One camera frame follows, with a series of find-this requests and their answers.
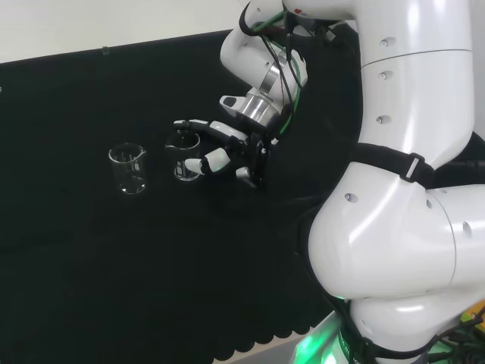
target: green cable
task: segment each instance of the green cable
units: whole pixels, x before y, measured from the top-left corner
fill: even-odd
[[[258,31],[264,29],[265,27],[269,27],[270,25],[273,25],[277,21],[282,20],[283,19],[283,14],[284,14],[284,11],[281,11],[278,14],[274,15],[273,17],[271,17],[270,19],[266,20],[263,24],[259,24],[258,26],[253,27],[252,29],[255,32],[258,32]]]
[[[276,23],[277,21],[282,20],[283,17],[284,17],[284,11],[281,11],[278,14],[274,15],[273,17],[271,17],[270,19],[266,20],[264,23],[262,23],[262,24],[260,24],[260,25],[258,25],[256,27],[253,27],[252,29],[255,32],[258,32],[258,31],[264,29],[265,27],[269,27],[270,25]],[[286,51],[286,49],[284,47],[282,47],[281,45],[279,45],[278,43],[271,42],[271,44],[274,44],[276,47],[278,47],[282,51]],[[295,65],[295,69],[296,69],[296,76],[298,77],[298,81],[301,81],[301,79],[300,79],[300,68],[298,66],[298,62],[295,61],[295,59],[293,58],[293,55],[292,55],[292,60],[294,61],[294,65]],[[296,111],[296,107],[298,106],[299,100],[300,100],[300,88],[298,87],[298,90],[296,91],[296,99],[295,99],[295,104],[294,104],[295,105],[295,108],[293,109],[293,112]],[[289,125],[289,123],[291,121],[291,117],[292,117],[292,115],[288,118],[288,120],[286,121],[286,123],[281,128],[280,134],[283,134],[285,132],[286,128],[288,127],[288,125]]]
[[[281,46],[280,44],[278,44],[278,43],[271,42],[271,44],[274,44],[276,47],[278,47],[282,51],[286,51],[286,49],[283,46]],[[293,55],[292,55],[292,61],[294,61],[294,65],[295,65],[295,69],[296,69],[296,76],[298,77],[298,81],[301,81],[301,78],[300,78],[300,67],[298,66],[298,62],[295,61],[295,59],[293,58]],[[293,112],[296,111],[296,107],[298,106],[298,101],[299,100],[300,100],[300,88],[298,87],[298,90],[296,91],[295,108],[293,109]],[[281,128],[280,134],[283,134],[285,132],[286,128],[288,127],[288,125],[290,123],[290,121],[291,121],[291,116],[288,118],[288,120],[286,121],[286,123]]]

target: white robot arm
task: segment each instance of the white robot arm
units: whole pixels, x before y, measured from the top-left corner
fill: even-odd
[[[327,292],[351,300],[362,337],[393,352],[418,350],[485,298],[485,186],[426,190],[421,178],[455,158],[474,128],[468,1],[283,3],[300,17],[355,19],[361,46],[366,157],[350,163],[314,220],[311,269]],[[280,11],[277,0],[251,2],[244,20],[252,28]],[[265,130],[297,96],[284,51],[269,46],[289,92],[260,37],[238,27],[221,49],[223,65],[252,88],[221,104],[249,130]],[[303,85],[305,62],[296,52],[292,60]],[[349,360],[338,341],[333,353],[339,364]]]
[[[241,19],[249,30],[263,29],[267,25],[284,26],[283,5],[281,2],[251,3]],[[229,164],[229,154],[233,152],[254,156],[257,152],[252,150],[259,149],[259,152],[269,153],[280,132],[284,132],[290,122],[298,104],[299,88],[308,79],[306,63],[298,52],[292,51],[291,55],[287,55],[281,45],[260,36],[249,36],[239,27],[225,39],[221,61],[251,87],[246,97],[223,96],[220,100],[229,115],[241,120],[244,132],[217,121],[175,121],[176,129],[208,133],[222,145],[202,159],[185,162],[189,170],[200,174],[221,170]],[[257,135],[257,140],[254,141],[251,135]],[[272,143],[266,143],[268,137],[271,137]],[[252,185],[251,172],[247,167],[236,171],[236,176]]]

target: white wall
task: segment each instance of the white wall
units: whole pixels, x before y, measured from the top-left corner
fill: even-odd
[[[233,29],[238,0],[0,0],[0,63]]]

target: buckle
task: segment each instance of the buckle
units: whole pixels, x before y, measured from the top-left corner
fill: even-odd
[[[422,155],[419,155],[416,153],[411,153],[408,159],[409,159],[409,169],[405,174],[400,174],[399,176],[401,177],[401,179],[412,184],[413,182],[416,182],[416,180],[412,179],[413,173],[415,172],[418,165],[420,163],[425,163],[425,161]]]

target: empty glass beaker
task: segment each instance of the empty glass beaker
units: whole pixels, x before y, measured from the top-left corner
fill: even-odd
[[[120,144],[109,151],[114,180],[122,193],[134,195],[146,188],[146,151],[132,143]]]

